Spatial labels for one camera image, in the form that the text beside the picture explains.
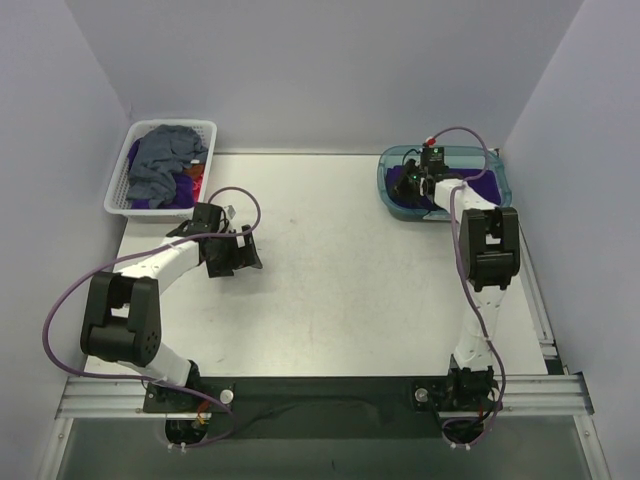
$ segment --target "purple cloth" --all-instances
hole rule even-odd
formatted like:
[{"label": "purple cloth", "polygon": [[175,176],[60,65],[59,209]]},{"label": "purple cloth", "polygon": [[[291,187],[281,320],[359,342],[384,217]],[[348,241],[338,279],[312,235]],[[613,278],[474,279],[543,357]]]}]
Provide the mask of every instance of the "purple cloth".
[{"label": "purple cloth", "polygon": [[[459,173],[463,177],[470,177],[471,175],[475,175],[480,172],[480,170],[477,168],[452,168],[451,171]],[[385,178],[387,192],[391,191],[394,183],[400,178],[401,175],[402,165],[397,165],[393,168],[387,169],[387,176]],[[498,188],[498,183],[496,182],[496,176],[491,170],[488,170],[487,173],[485,173],[478,180],[471,180],[469,182],[469,186],[476,192],[478,192],[478,194],[488,202],[495,203],[496,205],[500,205],[500,203],[502,203],[502,198],[500,197],[500,189]],[[391,196],[389,196],[389,198],[399,207],[408,208],[411,210],[417,208],[415,204],[410,205],[408,202],[399,202],[391,198]],[[434,210],[442,210],[442,208],[434,206],[433,203],[431,203],[426,197],[421,197],[420,208],[424,208],[425,210],[430,212]]]},{"label": "purple cloth", "polygon": [[[136,158],[140,148],[140,140],[136,140],[131,145],[127,160],[129,160],[129,168]],[[173,179],[176,181],[176,196],[169,204],[160,204],[159,209],[176,209],[176,208],[192,208],[196,202],[193,199],[193,179],[186,173],[174,173]],[[134,210],[148,210],[149,200],[139,199],[133,200],[131,208]]]}]

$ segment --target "blue tray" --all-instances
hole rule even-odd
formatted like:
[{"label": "blue tray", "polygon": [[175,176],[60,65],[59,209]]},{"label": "blue tray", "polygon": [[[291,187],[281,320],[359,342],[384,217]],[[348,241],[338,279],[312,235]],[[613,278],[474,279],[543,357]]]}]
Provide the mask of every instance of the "blue tray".
[{"label": "blue tray", "polygon": [[[484,165],[484,154],[479,147],[456,147],[442,145],[445,148],[445,163],[451,170],[467,177],[478,173]],[[449,220],[449,214],[438,207],[434,207],[427,199],[420,205],[406,205],[394,202],[387,193],[388,185],[393,183],[402,167],[402,157],[410,149],[420,150],[420,145],[398,145],[385,151],[378,162],[378,193],[383,203],[394,217],[407,221]],[[416,154],[407,156],[407,160],[415,158]],[[469,183],[486,200],[502,207],[511,205],[511,189],[507,183],[502,160],[490,152],[489,171],[480,180]]]}]

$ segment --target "gray towel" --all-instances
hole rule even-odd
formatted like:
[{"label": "gray towel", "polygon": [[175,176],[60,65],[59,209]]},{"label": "gray towel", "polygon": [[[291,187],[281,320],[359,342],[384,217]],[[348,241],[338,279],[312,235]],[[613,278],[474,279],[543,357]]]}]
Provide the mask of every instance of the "gray towel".
[{"label": "gray towel", "polygon": [[207,153],[193,128],[160,125],[140,140],[129,170],[127,200],[149,200],[149,208],[171,203],[176,195],[173,174],[189,168],[194,159],[204,163]]}]

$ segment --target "plastic laundry basket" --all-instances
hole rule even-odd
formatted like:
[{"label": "plastic laundry basket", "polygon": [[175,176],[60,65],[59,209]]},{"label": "plastic laundry basket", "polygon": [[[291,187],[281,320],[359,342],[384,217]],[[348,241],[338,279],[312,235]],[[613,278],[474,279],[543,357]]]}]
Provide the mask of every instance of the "plastic laundry basket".
[{"label": "plastic laundry basket", "polygon": [[107,212],[147,222],[172,222],[191,218],[193,208],[132,209],[131,202],[127,200],[127,192],[129,191],[129,162],[127,161],[127,154],[129,153],[133,142],[144,137],[147,133],[160,125],[183,125],[185,127],[191,127],[198,133],[198,135],[200,135],[200,138],[202,138],[202,144],[209,149],[209,153],[207,154],[207,163],[205,164],[204,174],[202,177],[202,188],[200,189],[200,195],[197,200],[198,202],[204,201],[205,191],[207,189],[207,180],[211,169],[213,147],[216,143],[216,133],[218,131],[216,124],[206,120],[191,119],[144,120],[131,125],[127,138],[124,141],[124,145],[122,145],[122,150],[120,150],[120,156],[116,163],[116,168],[113,171],[111,182],[107,189],[107,196],[104,199],[104,208]]}]

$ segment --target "purple cable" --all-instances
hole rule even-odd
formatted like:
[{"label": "purple cable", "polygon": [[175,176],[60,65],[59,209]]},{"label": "purple cable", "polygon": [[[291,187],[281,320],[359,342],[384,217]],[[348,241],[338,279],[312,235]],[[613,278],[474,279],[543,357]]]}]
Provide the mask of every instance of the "purple cable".
[{"label": "purple cable", "polygon": [[[462,130],[462,131],[468,132],[474,137],[476,137],[478,142],[480,142],[480,145],[482,146],[482,151],[484,152],[484,167],[478,174],[464,179],[465,182],[469,180],[477,180],[478,178],[482,177],[486,173],[486,171],[489,169],[489,149],[487,148],[487,145],[484,143],[484,140],[482,140],[480,135],[478,135],[476,132],[474,132],[473,130],[467,127],[445,128],[444,130],[436,133],[432,138],[436,139],[443,133],[447,133],[452,130]],[[458,244],[455,198],[456,198],[456,193],[461,190],[464,190],[466,186],[467,186],[466,183],[463,183],[462,185],[455,187],[451,191],[451,196],[449,198],[449,210],[451,211],[451,235],[453,236],[453,250],[455,252],[455,257],[456,257],[456,270],[458,271],[458,275],[460,276],[460,282],[462,283],[462,290],[464,291],[464,296],[467,298],[467,301],[469,302],[469,305],[471,306],[473,313],[478,318],[478,322],[480,323],[480,328],[482,329],[482,334],[484,335],[484,338],[487,342],[487,346],[489,347],[489,350],[491,351],[493,356],[496,358],[496,362],[498,362],[498,366],[500,367],[500,378],[502,380],[502,385],[500,385],[500,393],[498,394],[498,399],[495,402],[495,410],[491,414],[491,417],[489,417],[489,422],[487,423],[482,433],[478,435],[475,439],[473,439],[471,442],[469,442],[468,444],[460,444],[458,442],[453,442],[453,445],[455,445],[456,448],[466,448],[467,445],[469,447],[472,447],[476,445],[478,442],[480,442],[491,431],[491,429],[493,428],[493,424],[496,421],[496,417],[498,416],[498,409],[502,405],[502,399],[504,398],[505,389],[507,388],[507,374],[504,371],[504,363],[502,362],[502,358],[498,354],[498,350],[493,344],[493,341],[489,337],[489,331],[487,329],[487,325],[484,323],[484,318],[482,318],[482,313],[480,313],[480,310],[478,309],[475,302],[473,301],[473,297],[471,296],[471,292],[469,291],[469,285],[467,285],[467,278],[464,273],[464,267],[462,266],[462,255],[460,253],[460,245]],[[445,420],[442,423],[442,427],[444,429],[444,427],[452,423],[455,423],[458,421],[468,421],[468,420],[469,418],[450,418],[448,420]],[[444,432],[442,433],[442,437],[449,442],[451,441],[451,439],[447,438]]]},{"label": "purple cable", "polygon": [[171,385],[169,383],[158,381],[155,378],[151,378],[151,377],[148,377],[148,376],[145,376],[145,375],[92,373],[92,372],[85,372],[84,370],[78,370],[76,368],[70,367],[69,365],[66,365],[65,363],[63,363],[56,356],[56,354],[53,352],[53,350],[51,349],[51,344],[49,342],[49,330],[51,329],[51,322],[53,321],[53,317],[55,316],[55,314],[58,311],[58,309],[60,308],[60,306],[65,302],[65,300],[67,298],[69,298],[69,296],[80,285],[82,285],[84,282],[86,282],[91,277],[93,277],[96,273],[101,272],[102,270],[105,270],[105,269],[107,269],[109,267],[113,267],[114,265],[117,265],[118,263],[126,262],[128,260],[134,260],[136,258],[146,257],[146,256],[149,256],[149,255],[155,255],[156,253],[163,252],[163,251],[165,251],[165,250],[167,250],[169,248],[172,248],[173,246],[181,245],[183,243],[190,242],[192,240],[198,240],[198,239],[201,239],[201,238],[235,238],[235,237],[240,237],[240,236],[244,236],[244,235],[247,235],[249,233],[252,233],[258,227],[258,225],[260,224],[260,220],[262,219],[262,211],[260,209],[260,204],[258,203],[258,200],[250,192],[248,192],[244,188],[240,188],[240,187],[224,187],[224,188],[221,188],[220,190],[214,192],[213,195],[211,195],[209,197],[208,202],[211,203],[211,200],[213,200],[217,195],[219,195],[222,192],[228,191],[228,190],[234,190],[234,191],[237,191],[237,192],[244,193],[245,195],[247,195],[251,199],[253,204],[256,206],[256,213],[257,213],[256,214],[256,221],[251,226],[251,228],[249,228],[249,230],[246,230],[244,232],[238,232],[238,233],[199,233],[197,235],[191,235],[190,237],[181,238],[179,240],[176,240],[175,242],[171,242],[171,243],[162,245],[160,247],[154,248],[152,250],[148,250],[146,252],[133,253],[131,255],[125,255],[124,257],[116,258],[115,260],[111,260],[109,262],[106,262],[106,263],[100,265],[99,267],[96,267],[96,268],[92,269],[91,271],[85,273],[78,280],[73,282],[71,284],[71,286],[69,288],[67,288],[62,293],[62,295],[60,295],[60,297],[54,302],[53,306],[51,307],[51,310],[49,310],[49,313],[47,314],[47,318],[45,319],[44,325],[42,327],[42,346],[44,348],[44,353],[47,355],[49,360],[51,360],[51,363],[53,363],[60,370],[63,370],[63,371],[67,372],[70,375],[76,375],[78,377],[87,377],[87,378],[101,378],[101,379],[106,379],[106,380],[144,380],[144,381],[152,382],[152,383],[155,383],[156,385],[161,385],[163,387],[170,388],[170,389],[176,390],[178,392],[187,393],[189,395],[193,395],[195,397],[202,398],[203,400],[211,402],[212,404],[214,404],[217,407],[221,408],[222,410],[224,410],[225,413],[227,413],[231,417],[231,419],[233,421],[233,427],[228,432],[224,432],[224,433],[222,433],[220,435],[217,435],[215,437],[207,438],[206,440],[203,440],[200,443],[196,443],[196,444],[192,444],[192,445],[186,445],[185,446],[186,448],[199,448],[199,447],[204,447],[204,446],[207,446],[207,445],[211,445],[212,443],[215,443],[215,442],[217,442],[219,440],[222,440],[223,438],[226,438],[229,435],[231,435],[233,433],[233,431],[235,430],[236,417],[233,414],[233,412],[229,409],[229,407],[227,407],[220,400],[218,400],[216,398],[213,398],[212,396],[207,395],[206,393],[198,392],[197,390],[193,390],[193,389],[187,388],[187,387],[179,387],[177,385]]}]

